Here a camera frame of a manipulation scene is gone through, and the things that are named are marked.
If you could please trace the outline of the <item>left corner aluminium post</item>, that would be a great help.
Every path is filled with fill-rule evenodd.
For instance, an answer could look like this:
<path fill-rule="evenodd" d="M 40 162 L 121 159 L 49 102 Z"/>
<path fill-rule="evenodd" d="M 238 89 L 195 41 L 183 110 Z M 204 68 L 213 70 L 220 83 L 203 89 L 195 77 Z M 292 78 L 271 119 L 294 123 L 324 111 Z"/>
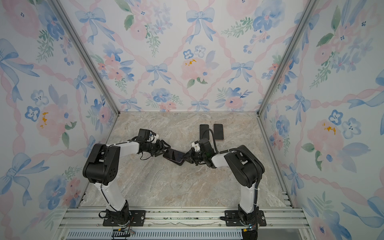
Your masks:
<path fill-rule="evenodd" d="M 96 81 L 102 94 L 104 94 L 107 102 L 112 107 L 113 112 L 117 116 L 119 116 L 120 111 L 118 110 L 117 105 L 115 104 L 110 92 L 108 91 L 106 84 L 101 79 L 101 77 L 97 71 L 97 68 L 92 61 L 91 56 L 89 55 L 85 45 L 82 43 L 81 38 L 80 38 L 79 34 L 77 33 L 73 23 L 69 19 L 68 14 L 64 10 L 63 5 L 60 3 L 60 1 L 57 1 L 57 0 L 53 0 L 53 1 L 49 0 L 48 4 L 53 9 L 53 12 L 58 16 L 58 19 L 59 19 L 60 23 L 63 25 L 64 29 L 68 32 L 69 36 L 71 37 L 71 39 L 74 43 L 74 46 L 75 46 L 77 52 L 80 54 L 82 61 L 84 62 L 85 66 L 88 68 L 88 70 L 90 71 L 92 77 Z"/>

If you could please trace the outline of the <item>corner aluminium post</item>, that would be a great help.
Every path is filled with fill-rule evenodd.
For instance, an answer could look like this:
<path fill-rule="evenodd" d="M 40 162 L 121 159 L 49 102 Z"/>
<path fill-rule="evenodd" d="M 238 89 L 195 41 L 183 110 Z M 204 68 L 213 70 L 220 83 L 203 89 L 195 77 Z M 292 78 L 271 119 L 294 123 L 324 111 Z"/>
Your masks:
<path fill-rule="evenodd" d="M 77 52 L 80 54 L 82 61 L 84 62 L 85 66 L 88 68 L 88 70 L 90 71 L 92 77 L 96 81 L 102 94 L 104 94 L 107 102 L 112 107 L 113 112 L 117 116 L 119 116 L 120 111 L 118 110 L 117 105 L 115 104 L 110 92 L 108 91 L 106 84 L 101 79 L 101 77 L 97 71 L 97 68 L 92 61 L 91 56 L 89 55 L 85 45 L 82 43 L 81 38 L 80 38 L 79 34 L 77 33 L 73 23 L 69 19 L 68 14 L 64 10 L 63 5 L 60 3 L 60 1 L 57 1 L 57 0 L 53 0 L 53 1 L 49 0 L 48 4 L 53 9 L 53 12 L 58 16 L 58 19 L 59 19 L 60 23 L 63 25 L 64 29 L 68 32 L 69 36 L 71 37 L 71 39 L 74 43 L 74 46 L 75 46 Z"/>
<path fill-rule="evenodd" d="M 289 44 L 287 45 L 287 48 L 282 56 L 281 64 L 279 65 L 276 73 L 274 74 L 274 77 L 267 88 L 267 92 L 263 98 L 263 101 L 257 111 L 258 118 L 261 118 L 261 116 L 264 114 L 264 111 L 267 109 L 267 105 L 269 104 L 269 100 L 274 92 L 274 89 L 279 83 L 285 68 L 289 65 L 291 57 L 294 54 L 294 51 L 296 50 L 296 47 L 298 45 L 298 41 L 302 37 L 305 28 L 308 26 L 309 20 L 313 15 L 317 3 L 318 1 L 316 0 L 310 0 L 304 8 L 303 14 L 299 18 L 299 23 L 297 24 L 297 27 L 295 28 L 295 31 L 291 37 L 291 40 L 289 41 Z"/>

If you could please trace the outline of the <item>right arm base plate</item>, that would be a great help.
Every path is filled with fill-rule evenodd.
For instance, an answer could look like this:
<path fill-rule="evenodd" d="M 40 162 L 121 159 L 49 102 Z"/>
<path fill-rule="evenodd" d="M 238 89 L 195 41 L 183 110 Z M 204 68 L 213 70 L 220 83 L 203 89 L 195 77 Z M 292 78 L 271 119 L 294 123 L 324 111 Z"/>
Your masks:
<path fill-rule="evenodd" d="M 265 214 L 262 210 L 255 210 L 250 214 L 246 214 L 240 210 L 226 210 L 224 216 L 220 220 L 225 221 L 227 227 L 251 227 L 258 225 L 258 227 L 266 227 L 267 221 Z"/>

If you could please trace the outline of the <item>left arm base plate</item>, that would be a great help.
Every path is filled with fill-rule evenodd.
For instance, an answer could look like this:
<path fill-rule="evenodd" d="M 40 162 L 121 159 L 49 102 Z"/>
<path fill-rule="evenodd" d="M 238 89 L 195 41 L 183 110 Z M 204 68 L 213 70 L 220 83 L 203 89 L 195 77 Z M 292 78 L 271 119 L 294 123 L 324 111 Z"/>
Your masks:
<path fill-rule="evenodd" d="M 106 215 L 103 217 L 104 227 L 142 227 L 144 225 L 146 216 L 145 210 L 134 210 L 129 211 L 126 217 L 123 217 L 120 212 L 111 212 L 107 211 Z"/>

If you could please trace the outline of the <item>aluminium rail frame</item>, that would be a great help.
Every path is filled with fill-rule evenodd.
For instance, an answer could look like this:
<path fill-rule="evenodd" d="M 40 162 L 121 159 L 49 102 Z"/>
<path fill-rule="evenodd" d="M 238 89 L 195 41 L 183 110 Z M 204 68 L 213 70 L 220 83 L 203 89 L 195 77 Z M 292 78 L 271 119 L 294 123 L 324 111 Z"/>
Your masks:
<path fill-rule="evenodd" d="M 226 210 L 220 207 L 131 207 L 145 210 L 142 227 L 104 227 L 102 208 L 80 207 L 66 211 L 55 240 L 313 240 L 309 222 L 302 209 L 291 205 L 287 194 L 284 207 L 260 208 L 267 226 L 253 228 L 227 227 L 220 220 Z"/>

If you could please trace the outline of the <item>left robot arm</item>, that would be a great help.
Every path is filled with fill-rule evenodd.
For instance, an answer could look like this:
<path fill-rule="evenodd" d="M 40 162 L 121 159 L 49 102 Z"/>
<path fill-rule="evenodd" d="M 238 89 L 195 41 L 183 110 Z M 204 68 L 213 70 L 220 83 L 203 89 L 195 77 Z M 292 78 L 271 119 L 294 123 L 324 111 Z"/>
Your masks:
<path fill-rule="evenodd" d="M 120 158 L 143 153 L 157 157 L 170 148 L 171 146 L 163 140 L 127 141 L 113 145 L 95 144 L 92 147 L 83 169 L 83 176 L 97 187 L 107 203 L 106 210 L 100 215 L 104 220 L 103 225 L 125 227 L 133 219 L 129 203 L 123 197 L 116 180 Z"/>

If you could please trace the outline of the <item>blue phone black screen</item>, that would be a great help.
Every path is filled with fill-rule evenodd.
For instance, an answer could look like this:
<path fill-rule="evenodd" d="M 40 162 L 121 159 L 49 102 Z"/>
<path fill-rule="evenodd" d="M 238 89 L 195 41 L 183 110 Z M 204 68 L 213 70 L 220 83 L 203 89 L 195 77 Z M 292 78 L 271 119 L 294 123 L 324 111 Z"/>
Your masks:
<path fill-rule="evenodd" d="M 201 124 L 199 126 L 199 138 L 202 139 L 210 139 L 210 132 L 209 132 L 209 125 L 208 124 Z"/>

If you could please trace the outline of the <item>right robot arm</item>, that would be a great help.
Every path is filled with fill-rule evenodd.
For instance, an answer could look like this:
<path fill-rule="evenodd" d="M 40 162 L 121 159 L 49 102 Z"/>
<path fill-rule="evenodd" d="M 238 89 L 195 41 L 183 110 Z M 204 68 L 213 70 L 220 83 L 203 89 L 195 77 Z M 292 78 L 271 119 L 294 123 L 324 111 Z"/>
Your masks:
<path fill-rule="evenodd" d="M 205 164 L 212 169 L 230 168 L 235 179 L 241 185 L 237 221 L 244 226 L 257 224 L 258 191 L 265 167 L 246 146 L 241 145 L 218 153 L 196 151 L 195 148 L 192 148 L 183 154 L 182 159 L 195 165 Z"/>

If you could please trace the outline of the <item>right corner aluminium post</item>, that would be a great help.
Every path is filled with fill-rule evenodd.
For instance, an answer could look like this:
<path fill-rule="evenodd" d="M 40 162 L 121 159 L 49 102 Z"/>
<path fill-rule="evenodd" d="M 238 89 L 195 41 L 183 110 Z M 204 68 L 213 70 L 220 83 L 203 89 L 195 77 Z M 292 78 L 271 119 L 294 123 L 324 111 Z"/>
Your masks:
<path fill-rule="evenodd" d="M 316 0 L 310 0 L 304 8 L 303 14 L 299 18 L 299 23 L 297 24 L 297 27 L 295 28 L 295 31 L 291 37 L 291 40 L 289 41 L 289 44 L 287 45 L 287 48 L 282 56 L 281 64 L 279 65 L 276 73 L 274 74 L 274 77 L 267 88 L 267 92 L 263 98 L 263 101 L 257 111 L 258 118 L 261 118 L 261 116 L 264 114 L 264 111 L 267 109 L 267 105 L 269 104 L 269 100 L 274 92 L 274 89 L 279 83 L 285 68 L 289 65 L 291 57 L 294 54 L 294 51 L 296 50 L 296 47 L 298 45 L 298 41 L 302 37 L 305 28 L 308 26 L 309 20 L 313 15 L 317 3 L 318 1 Z"/>

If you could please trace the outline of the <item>phone with pink edge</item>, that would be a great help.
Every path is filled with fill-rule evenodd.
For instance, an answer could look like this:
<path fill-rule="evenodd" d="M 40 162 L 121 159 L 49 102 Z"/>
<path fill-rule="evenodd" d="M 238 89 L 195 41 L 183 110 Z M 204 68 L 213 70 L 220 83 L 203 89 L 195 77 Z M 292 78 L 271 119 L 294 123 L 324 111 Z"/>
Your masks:
<path fill-rule="evenodd" d="M 168 149 L 166 153 L 163 154 L 163 157 L 169 161 L 175 161 L 175 162 L 181 162 L 184 161 L 184 154 L 183 152 Z"/>

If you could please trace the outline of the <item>black phone case with camera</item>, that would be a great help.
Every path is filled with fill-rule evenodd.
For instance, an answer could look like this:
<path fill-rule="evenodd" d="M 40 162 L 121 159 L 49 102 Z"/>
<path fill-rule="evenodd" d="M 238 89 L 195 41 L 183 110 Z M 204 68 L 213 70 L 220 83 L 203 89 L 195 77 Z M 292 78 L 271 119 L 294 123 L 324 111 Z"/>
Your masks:
<path fill-rule="evenodd" d="M 181 161 L 181 162 L 170 161 L 170 162 L 178 166 L 182 166 L 184 164 L 184 161 Z"/>

